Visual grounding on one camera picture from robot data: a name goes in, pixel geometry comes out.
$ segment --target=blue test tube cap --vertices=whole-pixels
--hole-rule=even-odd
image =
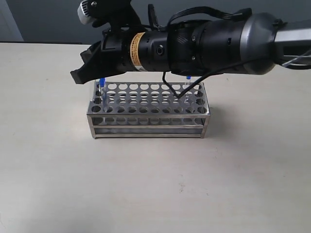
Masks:
[[[104,87],[105,86],[105,82],[106,82],[106,78],[99,79],[99,86],[100,87]]]

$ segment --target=white table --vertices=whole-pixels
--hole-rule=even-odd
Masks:
[[[310,232],[311,71],[209,78],[206,139],[94,140],[69,73],[86,48],[0,44],[7,232]]]

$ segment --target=orange label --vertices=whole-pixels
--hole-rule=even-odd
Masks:
[[[136,67],[142,66],[139,60],[138,47],[139,47],[139,42],[144,34],[145,33],[136,34],[131,42],[131,48],[130,48],[131,59],[132,59],[133,65]]]

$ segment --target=test tube rack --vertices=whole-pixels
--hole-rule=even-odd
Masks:
[[[204,138],[210,111],[204,84],[177,99],[163,83],[106,82],[103,103],[95,82],[87,118],[93,138],[200,137]],[[183,83],[173,83],[180,93]]]

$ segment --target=robotic arm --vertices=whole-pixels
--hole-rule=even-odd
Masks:
[[[101,41],[81,53],[84,65],[71,75],[77,84],[124,74],[128,71],[163,72],[163,82],[181,98],[202,80],[223,73],[262,75],[277,65],[311,69],[311,20],[285,23],[268,13],[252,14],[250,8],[225,13],[194,7],[176,13],[159,26],[153,5],[149,25],[143,25],[131,0],[85,0],[78,8],[83,24],[109,23]],[[217,18],[174,20],[193,14]],[[166,72],[201,76],[181,94],[165,80]]]

